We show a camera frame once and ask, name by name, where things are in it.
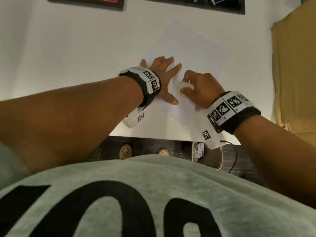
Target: wristband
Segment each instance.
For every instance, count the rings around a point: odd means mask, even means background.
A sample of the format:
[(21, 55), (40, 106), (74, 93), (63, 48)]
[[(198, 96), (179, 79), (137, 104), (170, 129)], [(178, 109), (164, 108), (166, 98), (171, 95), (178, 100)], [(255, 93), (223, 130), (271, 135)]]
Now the wristband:
[(208, 119), (217, 133), (224, 130), (234, 134), (241, 123), (254, 115), (261, 115), (261, 112), (253, 103), (239, 92), (228, 92), (211, 105)]
[(128, 76), (135, 80), (142, 89), (144, 99), (139, 107), (144, 107), (143, 110), (152, 103), (156, 95), (161, 90), (161, 80), (159, 76), (150, 69), (144, 67), (131, 67), (120, 71), (119, 76)]

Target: table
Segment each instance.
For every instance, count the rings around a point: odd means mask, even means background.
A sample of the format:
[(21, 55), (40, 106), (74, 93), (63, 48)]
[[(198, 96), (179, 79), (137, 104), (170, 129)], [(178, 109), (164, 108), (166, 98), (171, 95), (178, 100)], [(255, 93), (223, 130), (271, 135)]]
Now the table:
[[(246, 0), (243, 16), (144, 0), (127, 0), (124, 12), (46, 0), (13, 2), (0, 1), (0, 13), (4, 11), (0, 32), (9, 31), (0, 44), (5, 60), (0, 69), (6, 66), (0, 74), (10, 77), (1, 79), (1, 99), (115, 77), (137, 65), (171, 20), (178, 18), (230, 53), (219, 82), (226, 90), (243, 93), (270, 120), (274, 98), (270, 28), (300, 4), (300, 0)], [(194, 126), (184, 127), (155, 107), (142, 124), (128, 129), (120, 123), (111, 135), (203, 141)], [(234, 136), (224, 136), (239, 144)]]

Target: carpeted floor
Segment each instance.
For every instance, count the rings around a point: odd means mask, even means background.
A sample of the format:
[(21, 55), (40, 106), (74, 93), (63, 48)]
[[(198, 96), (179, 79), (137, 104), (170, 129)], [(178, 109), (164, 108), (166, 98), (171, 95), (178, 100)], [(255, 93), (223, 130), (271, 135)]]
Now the carpeted floor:
[[(119, 159), (119, 150), (124, 144), (131, 145), (133, 156), (156, 154), (160, 148), (164, 147), (168, 149), (171, 156), (191, 161), (190, 158), (186, 158), (183, 154), (182, 146), (184, 143), (182, 141), (121, 136), (109, 136), (100, 144), (100, 148), (97, 148), (91, 153), (89, 160), (99, 161)], [(240, 145), (235, 145), (235, 147), (238, 151), (238, 158), (231, 174), (264, 186), (263, 179), (258, 175), (258, 172), (251, 163), (246, 151)], [(221, 171), (228, 172), (235, 161), (235, 157), (236, 152), (232, 145), (228, 144), (223, 146), (223, 166)]]

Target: shirt sleeve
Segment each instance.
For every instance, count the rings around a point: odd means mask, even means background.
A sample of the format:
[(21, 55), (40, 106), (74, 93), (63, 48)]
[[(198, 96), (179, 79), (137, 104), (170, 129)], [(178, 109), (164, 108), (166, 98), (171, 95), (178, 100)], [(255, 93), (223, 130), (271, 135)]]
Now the shirt sleeve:
[(29, 176), (25, 163), (0, 142), (0, 189)]

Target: person's left arm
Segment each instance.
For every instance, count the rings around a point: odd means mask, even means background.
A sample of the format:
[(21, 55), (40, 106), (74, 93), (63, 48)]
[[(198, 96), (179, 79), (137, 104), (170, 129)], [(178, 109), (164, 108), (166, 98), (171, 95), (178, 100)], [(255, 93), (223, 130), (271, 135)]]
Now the person's left arm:
[[(156, 96), (177, 105), (168, 84), (181, 64), (158, 57), (150, 69), (161, 79)], [(81, 162), (143, 101), (135, 80), (120, 76), (0, 102), (0, 142), (25, 162), (31, 173)]]

